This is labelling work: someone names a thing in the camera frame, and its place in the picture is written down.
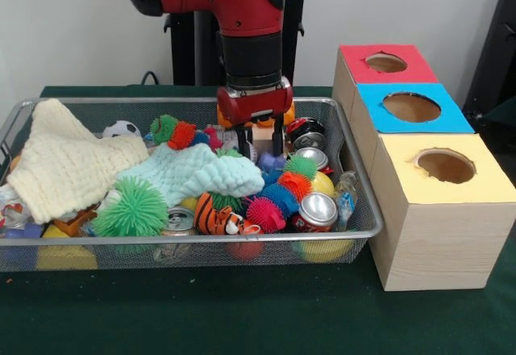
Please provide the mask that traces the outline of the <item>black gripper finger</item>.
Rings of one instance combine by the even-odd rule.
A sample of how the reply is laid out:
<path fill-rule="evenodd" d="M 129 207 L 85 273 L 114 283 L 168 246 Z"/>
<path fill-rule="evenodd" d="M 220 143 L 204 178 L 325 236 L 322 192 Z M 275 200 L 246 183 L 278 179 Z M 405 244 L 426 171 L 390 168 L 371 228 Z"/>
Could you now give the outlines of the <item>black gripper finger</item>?
<path fill-rule="evenodd" d="M 240 124 L 236 126 L 239 153 L 245 157 L 251 156 L 250 146 L 252 143 L 252 128 Z"/>
<path fill-rule="evenodd" d="M 280 156 L 283 153 L 283 124 L 284 124 L 284 116 L 278 115 L 274 118 L 274 127 L 273 127 L 273 155 Z"/>

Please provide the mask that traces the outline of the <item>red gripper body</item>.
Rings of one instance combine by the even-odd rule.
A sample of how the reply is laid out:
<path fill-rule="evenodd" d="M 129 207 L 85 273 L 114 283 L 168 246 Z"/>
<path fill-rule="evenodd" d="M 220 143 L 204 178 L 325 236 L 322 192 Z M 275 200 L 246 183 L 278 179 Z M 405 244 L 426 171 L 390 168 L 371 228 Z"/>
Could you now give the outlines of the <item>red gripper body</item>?
<path fill-rule="evenodd" d="M 236 90 L 222 86 L 217 90 L 219 110 L 233 126 L 276 118 L 289 110 L 292 101 L 293 89 L 286 77 L 282 77 L 278 85 L 267 89 Z"/>

